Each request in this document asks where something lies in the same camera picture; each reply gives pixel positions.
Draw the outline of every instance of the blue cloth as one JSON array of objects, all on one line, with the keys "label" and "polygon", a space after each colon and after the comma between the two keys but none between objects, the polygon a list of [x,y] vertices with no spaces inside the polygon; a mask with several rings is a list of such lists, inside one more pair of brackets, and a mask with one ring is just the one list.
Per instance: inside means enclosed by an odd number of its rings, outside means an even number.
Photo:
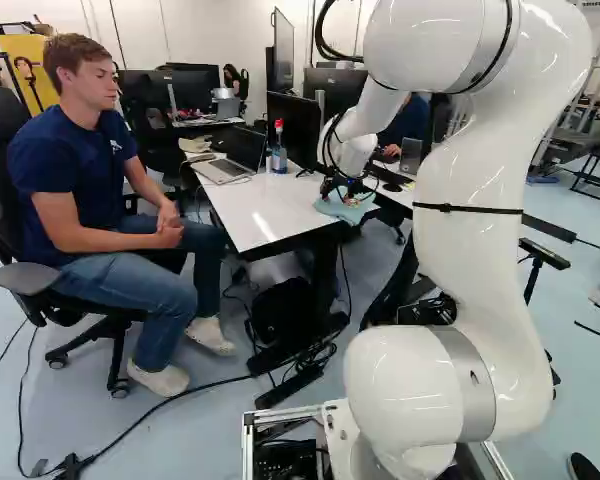
[{"label": "blue cloth", "polygon": [[417,93],[411,94],[411,100],[395,116],[389,126],[378,133],[378,145],[391,144],[402,146],[404,137],[422,140],[429,118],[429,104]]},{"label": "blue cloth", "polygon": [[80,223],[109,228],[124,214],[124,162],[137,154],[124,120],[103,111],[95,130],[73,123],[59,105],[29,120],[8,149],[8,168],[18,191],[23,230],[23,258],[59,266],[72,255],[57,250],[31,201],[35,192],[73,192]]},{"label": "blue cloth", "polygon": [[320,213],[344,220],[352,227],[360,225],[364,214],[373,206],[376,194],[358,193],[354,195],[354,197],[360,200],[360,204],[356,207],[350,207],[342,203],[342,199],[340,198],[344,198],[346,193],[347,187],[338,187],[338,190],[334,189],[329,193],[328,202],[325,202],[322,198],[318,198],[318,200],[313,203],[313,206]]},{"label": "blue cloth", "polygon": [[[153,233],[157,221],[149,215],[125,216],[116,230]],[[211,225],[188,220],[183,224],[178,248],[196,254],[193,285],[135,253],[103,253],[83,255],[61,266],[63,274],[52,287],[91,302],[149,312],[133,354],[135,364],[148,372],[169,364],[194,317],[220,310],[220,261],[227,237]]]}]

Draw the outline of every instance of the laptop keyboard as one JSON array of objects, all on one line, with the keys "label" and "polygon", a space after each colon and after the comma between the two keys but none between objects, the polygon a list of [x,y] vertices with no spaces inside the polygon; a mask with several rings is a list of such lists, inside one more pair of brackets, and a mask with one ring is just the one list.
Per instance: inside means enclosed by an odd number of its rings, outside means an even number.
[{"label": "laptop keyboard", "polygon": [[238,166],[234,165],[233,163],[229,162],[228,160],[225,160],[224,158],[221,158],[218,160],[213,160],[213,161],[209,162],[209,164],[213,165],[216,168],[219,168],[224,173],[231,175],[232,177],[236,177],[238,175],[244,175],[245,173],[248,173],[248,170],[238,167]]}]

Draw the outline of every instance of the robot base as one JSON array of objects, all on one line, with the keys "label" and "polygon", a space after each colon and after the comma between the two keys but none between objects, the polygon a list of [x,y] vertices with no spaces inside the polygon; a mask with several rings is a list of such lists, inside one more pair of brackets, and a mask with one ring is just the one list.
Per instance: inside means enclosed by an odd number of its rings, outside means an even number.
[{"label": "robot base", "polygon": [[323,404],[322,419],[336,480],[433,480],[453,462],[455,444],[414,448],[383,465],[360,435],[346,399]]}]

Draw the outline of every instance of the short brown hair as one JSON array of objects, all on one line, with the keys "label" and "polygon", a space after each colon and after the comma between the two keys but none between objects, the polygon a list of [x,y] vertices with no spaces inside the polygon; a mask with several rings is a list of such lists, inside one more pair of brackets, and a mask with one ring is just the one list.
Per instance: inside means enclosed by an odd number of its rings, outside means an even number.
[{"label": "short brown hair", "polygon": [[60,94],[62,84],[58,78],[58,67],[76,73],[83,61],[94,62],[106,58],[111,58],[111,54],[95,40],[79,33],[62,33],[47,40],[42,54],[42,66]]}]

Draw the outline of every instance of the plastic bottle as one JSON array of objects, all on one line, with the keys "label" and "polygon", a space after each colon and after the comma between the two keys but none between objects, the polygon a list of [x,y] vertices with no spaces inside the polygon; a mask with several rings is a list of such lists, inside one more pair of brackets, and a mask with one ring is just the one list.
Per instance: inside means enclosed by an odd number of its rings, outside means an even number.
[{"label": "plastic bottle", "polygon": [[287,173],[287,149],[282,145],[282,128],[284,121],[279,118],[275,122],[276,143],[271,149],[271,170],[274,173]]}]

